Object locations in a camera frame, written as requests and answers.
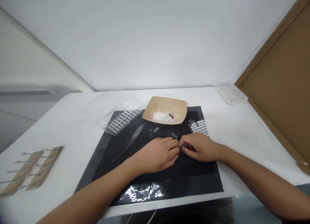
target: cardboard tray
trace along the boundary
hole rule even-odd
[[[158,109],[170,109],[173,110],[173,114],[175,114],[175,122],[166,122],[154,120],[152,118],[152,113],[158,111]],[[166,97],[153,96],[149,101],[142,118],[155,122],[158,124],[181,124],[187,114],[187,104],[186,101],[171,99]]]

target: right hand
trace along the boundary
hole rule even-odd
[[[183,135],[180,149],[189,157],[202,162],[221,161],[225,145],[216,143],[202,133]]]

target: finger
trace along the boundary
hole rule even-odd
[[[193,137],[191,134],[183,135],[180,139],[180,145],[183,145],[184,143],[190,143],[192,144]]]
[[[167,138],[163,138],[163,142],[166,143],[166,142],[169,142],[173,139],[173,137],[167,137]]]
[[[169,142],[165,143],[165,146],[170,150],[173,147],[178,147],[179,146],[179,141],[177,139],[173,139]]]
[[[175,157],[179,153],[180,153],[180,148],[178,148],[178,147],[175,147],[175,148],[169,150],[168,151],[168,158],[169,158],[169,160],[171,160],[173,157]]]
[[[169,160],[166,164],[164,164],[161,167],[161,170],[165,170],[165,169],[171,167],[175,163],[175,161],[177,160],[178,157],[179,157],[179,155],[174,156],[171,160]]]
[[[195,148],[194,148],[191,144],[188,144],[188,148],[189,148],[190,150],[195,151]]]
[[[185,147],[182,147],[181,150],[190,158],[198,160],[199,153],[196,151],[189,150]]]

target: black mat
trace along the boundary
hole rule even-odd
[[[127,147],[124,144],[135,130],[141,123],[145,122],[141,116],[142,113],[116,136],[107,133],[103,134],[76,192],[116,168],[152,139],[168,137],[174,133],[180,140],[182,135],[191,133],[188,120],[199,121],[203,119],[200,107],[189,107],[182,124],[163,125],[146,122],[143,130],[132,145],[117,160],[112,162]],[[159,127],[159,130],[153,133],[156,127]],[[111,206],[223,191],[216,162],[198,162],[180,154],[172,167],[161,172],[137,177],[114,199]]]

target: left hand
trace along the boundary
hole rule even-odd
[[[155,138],[129,158],[140,174],[158,172],[171,167],[179,156],[178,140]]]

